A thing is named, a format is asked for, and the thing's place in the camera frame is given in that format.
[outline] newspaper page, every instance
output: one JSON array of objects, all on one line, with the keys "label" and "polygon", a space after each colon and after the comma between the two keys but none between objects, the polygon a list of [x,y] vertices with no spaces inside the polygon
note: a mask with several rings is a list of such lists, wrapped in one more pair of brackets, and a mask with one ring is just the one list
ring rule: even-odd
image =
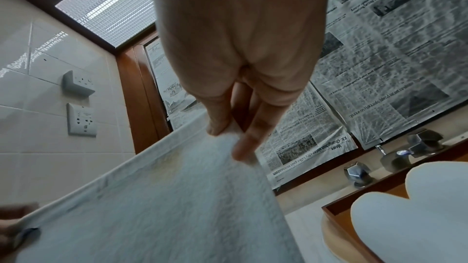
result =
[{"label": "newspaper page", "polygon": [[329,0],[311,81],[364,149],[468,99],[468,0]]},{"label": "newspaper page", "polygon": [[159,94],[166,107],[168,120],[178,115],[191,104],[196,102],[194,96],[188,94],[180,85],[176,73],[167,60],[159,38],[146,46],[146,53],[150,61]]},{"label": "newspaper page", "polygon": [[356,148],[345,127],[308,84],[255,154],[275,189]]}]

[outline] dark metal object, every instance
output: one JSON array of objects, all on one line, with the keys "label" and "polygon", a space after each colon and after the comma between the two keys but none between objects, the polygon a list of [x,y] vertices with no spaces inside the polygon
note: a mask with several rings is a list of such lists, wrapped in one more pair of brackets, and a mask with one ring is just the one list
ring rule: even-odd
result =
[{"label": "dark metal object", "polygon": [[397,172],[401,169],[412,166],[409,156],[421,157],[431,155],[444,148],[439,141],[443,137],[441,134],[424,128],[417,129],[407,136],[408,144],[385,153],[380,145],[376,148],[383,154],[380,162],[389,172]]},{"label": "dark metal object", "polygon": [[375,179],[369,173],[371,170],[363,163],[356,162],[349,167],[344,168],[346,178],[353,182],[357,188],[365,187],[371,184]]}]

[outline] power socket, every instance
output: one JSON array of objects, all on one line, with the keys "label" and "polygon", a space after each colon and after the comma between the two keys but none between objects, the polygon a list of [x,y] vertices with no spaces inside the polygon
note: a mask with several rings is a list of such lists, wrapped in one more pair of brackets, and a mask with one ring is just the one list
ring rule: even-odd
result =
[{"label": "power socket", "polygon": [[96,91],[90,75],[70,70],[63,75],[62,87],[64,90],[89,97]]},{"label": "power socket", "polygon": [[96,137],[98,129],[93,113],[93,108],[67,103],[68,134]]}]

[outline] light diffuser grid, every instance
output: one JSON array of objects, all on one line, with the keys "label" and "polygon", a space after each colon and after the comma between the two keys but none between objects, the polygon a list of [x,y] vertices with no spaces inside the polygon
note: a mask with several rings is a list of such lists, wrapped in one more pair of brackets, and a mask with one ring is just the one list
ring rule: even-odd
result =
[{"label": "light diffuser grid", "polygon": [[156,20],[153,0],[62,0],[56,7],[115,47]]}]

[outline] electrical outlet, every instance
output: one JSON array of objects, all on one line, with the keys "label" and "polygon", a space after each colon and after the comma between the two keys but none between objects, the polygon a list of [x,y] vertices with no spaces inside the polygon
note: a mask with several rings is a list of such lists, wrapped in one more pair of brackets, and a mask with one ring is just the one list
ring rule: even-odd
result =
[{"label": "electrical outlet", "polygon": [[68,103],[68,134],[96,137],[98,129],[93,113],[93,108]]},{"label": "electrical outlet", "polygon": [[86,97],[96,91],[90,75],[74,70],[70,70],[63,75],[62,87],[68,92]]}]

